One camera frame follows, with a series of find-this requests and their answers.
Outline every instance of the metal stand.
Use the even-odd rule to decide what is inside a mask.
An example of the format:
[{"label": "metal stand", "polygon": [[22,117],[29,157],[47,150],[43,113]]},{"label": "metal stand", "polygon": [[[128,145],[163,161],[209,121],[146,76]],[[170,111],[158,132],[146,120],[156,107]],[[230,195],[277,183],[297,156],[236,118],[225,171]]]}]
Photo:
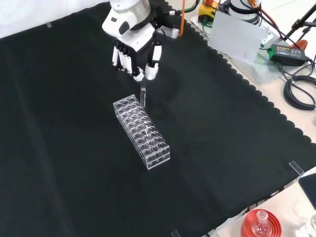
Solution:
[{"label": "metal stand", "polygon": [[306,22],[308,20],[308,18],[316,11],[316,4],[305,14],[305,16],[302,17],[302,19],[298,19],[292,26],[292,30],[286,35],[286,39],[288,39],[289,37],[291,37],[291,35],[297,31],[299,28],[307,26],[307,28],[305,28],[303,30],[303,35],[300,37],[299,40],[301,40],[310,30],[311,27],[316,27],[316,19],[313,22]]}]

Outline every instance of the glass test tube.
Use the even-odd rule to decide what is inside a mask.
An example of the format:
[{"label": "glass test tube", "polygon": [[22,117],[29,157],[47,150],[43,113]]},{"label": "glass test tube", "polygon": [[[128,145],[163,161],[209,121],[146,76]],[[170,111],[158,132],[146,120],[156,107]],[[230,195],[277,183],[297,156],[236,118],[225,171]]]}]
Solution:
[{"label": "glass test tube", "polygon": [[142,108],[146,106],[146,78],[142,80],[140,86],[140,106]]}]

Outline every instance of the orange tube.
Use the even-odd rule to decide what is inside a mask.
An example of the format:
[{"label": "orange tube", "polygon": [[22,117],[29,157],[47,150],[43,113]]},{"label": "orange tube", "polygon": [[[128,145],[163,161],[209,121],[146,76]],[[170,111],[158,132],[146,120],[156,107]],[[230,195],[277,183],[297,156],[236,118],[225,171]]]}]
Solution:
[{"label": "orange tube", "polygon": [[183,30],[184,30],[184,14],[185,14],[185,10],[186,10],[186,1],[183,0],[183,3],[182,3],[181,30],[180,30],[180,34],[179,34],[180,37],[183,35]]}]

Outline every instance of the black cloth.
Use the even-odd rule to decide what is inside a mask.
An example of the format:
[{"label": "black cloth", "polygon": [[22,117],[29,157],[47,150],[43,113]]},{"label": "black cloth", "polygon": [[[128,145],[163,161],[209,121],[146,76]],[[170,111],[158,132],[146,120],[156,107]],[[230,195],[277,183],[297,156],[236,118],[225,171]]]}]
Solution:
[{"label": "black cloth", "polygon": [[1,236],[200,237],[294,179],[290,161],[316,165],[310,139],[186,25],[159,36],[146,110],[171,160],[148,171],[113,109],[140,86],[111,67],[109,11],[0,40]]}]

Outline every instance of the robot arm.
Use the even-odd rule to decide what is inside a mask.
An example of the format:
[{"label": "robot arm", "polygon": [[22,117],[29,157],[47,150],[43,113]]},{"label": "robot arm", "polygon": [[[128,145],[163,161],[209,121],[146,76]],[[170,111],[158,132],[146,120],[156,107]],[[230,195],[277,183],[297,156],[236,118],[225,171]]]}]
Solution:
[{"label": "robot arm", "polygon": [[[160,8],[151,9],[148,0],[111,0],[111,11],[102,25],[103,30],[115,37],[112,64],[127,72],[136,81],[145,76],[155,79],[161,58],[162,46],[156,39],[161,29],[167,37],[176,39],[179,30],[168,22]],[[136,56],[144,47],[151,47],[144,71],[137,66]]]}]

